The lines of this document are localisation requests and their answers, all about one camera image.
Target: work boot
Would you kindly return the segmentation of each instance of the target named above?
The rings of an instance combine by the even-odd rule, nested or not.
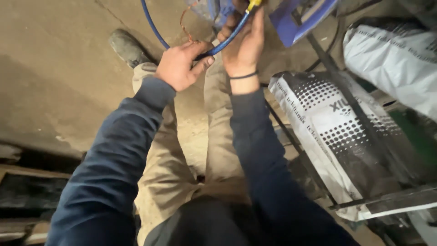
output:
[[[131,68],[145,62],[154,63],[138,40],[125,30],[117,29],[113,31],[108,41],[117,55]]]

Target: navy blue sleeve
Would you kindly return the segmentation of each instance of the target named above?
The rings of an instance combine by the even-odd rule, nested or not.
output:
[[[100,127],[84,161],[65,186],[47,246],[133,245],[133,201],[164,107],[176,92],[145,78]]]
[[[233,144],[264,230],[281,245],[358,245],[293,180],[262,90],[231,98]]]

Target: yellow fitting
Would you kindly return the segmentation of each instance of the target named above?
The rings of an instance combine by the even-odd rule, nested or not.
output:
[[[260,6],[263,0],[250,0],[249,6],[246,9],[246,12],[250,12],[253,7]]]

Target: copper wire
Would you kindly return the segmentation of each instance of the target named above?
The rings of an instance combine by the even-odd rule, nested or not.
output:
[[[185,34],[188,36],[190,42],[193,40],[193,37],[191,36],[191,34],[190,34],[189,32],[187,32],[187,31],[185,30],[184,25],[182,25],[182,19],[184,18],[185,13],[186,13],[189,9],[191,9],[192,7],[196,6],[197,3],[198,3],[198,2],[194,2],[194,3],[192,3],[190,6],[188,6],[188,8],[182,12],[182,15],[181,15],[181,17],[180,17],[180,26],[182,27],[182,30],[185,32]]]

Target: tekhamix logo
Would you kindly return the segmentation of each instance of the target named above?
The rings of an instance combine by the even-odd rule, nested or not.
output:
[[[344,100],[343,98],[334,102],[333,104],[329,104],[329,106],[333,109],[333,112],[335,113],[337,110],[341,111],[340,115],[349,116],[351,109],[346,108],[349,106],[349,103]]]

